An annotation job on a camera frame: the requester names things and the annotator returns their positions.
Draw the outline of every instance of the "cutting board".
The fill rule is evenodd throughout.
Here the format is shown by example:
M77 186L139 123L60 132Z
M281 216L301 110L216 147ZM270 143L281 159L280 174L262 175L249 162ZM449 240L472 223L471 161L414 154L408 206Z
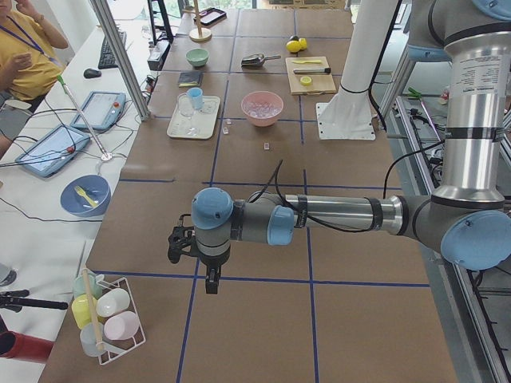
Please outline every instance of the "cutting board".
M295 60L321 60L321 64L296 64ZM327 58L324 56L314 57L287 57L286 68L291 94L324 94L336 93L334 78L331 74L294 74L293 69L328 68ZM312 79L311 85L301 85L301 76L309 76Z

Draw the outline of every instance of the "red cylinder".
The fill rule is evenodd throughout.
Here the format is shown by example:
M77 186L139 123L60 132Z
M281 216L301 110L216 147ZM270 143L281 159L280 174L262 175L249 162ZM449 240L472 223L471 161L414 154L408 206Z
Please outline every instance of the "red cylinder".
M53 342L30 335L6 331L0 334L0 357L46 363Z

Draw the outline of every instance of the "bowl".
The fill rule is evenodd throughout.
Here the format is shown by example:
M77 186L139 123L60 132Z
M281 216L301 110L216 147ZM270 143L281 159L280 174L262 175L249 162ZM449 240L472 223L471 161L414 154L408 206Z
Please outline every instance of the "bowl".
M255 126L270 126L282 113L284 101L278 94L266 91L252 92L241 101L241 110Z
M84 197L78 195L74 189L76 186L80 186L85 190L87 196L96 202L97 206L92 207ZM92 174L76 178L64 188L61 194L61 206L76 217L94 217L95 215L105 214L111 196L107 180Z
M195 68L206 65L208 58L208 51L202 48L192 49L186 53L186 59Z

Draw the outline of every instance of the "yellow shirt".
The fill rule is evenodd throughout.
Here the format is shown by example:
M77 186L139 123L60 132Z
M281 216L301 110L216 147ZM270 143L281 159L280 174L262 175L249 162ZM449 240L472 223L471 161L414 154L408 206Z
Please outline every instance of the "yellow shirt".
M39 44L46 55L55 57L57 60L53 47L48 42L48 38L39 24L29 16L25 16L16 10L12 10L9 16ZM11 20L7 20L4 27L32 45L30 39ZM19 41L6 31L0 30L0 68L5 65L13 55L26 52L32 53L32 66L20 70L9 88L9 92L13 96L23 101L33 100L38 96L47 94L57 80L57 76L61 74L64 69L54 64L49 58L36 49Z

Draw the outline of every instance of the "pink bowl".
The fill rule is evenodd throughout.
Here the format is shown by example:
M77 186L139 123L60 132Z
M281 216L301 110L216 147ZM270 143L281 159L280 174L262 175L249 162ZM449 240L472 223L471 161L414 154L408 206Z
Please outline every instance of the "pink bowl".
M272 92L252 92L241 101L241 110L247 120L255 126L270 126L282 113L284 101Z

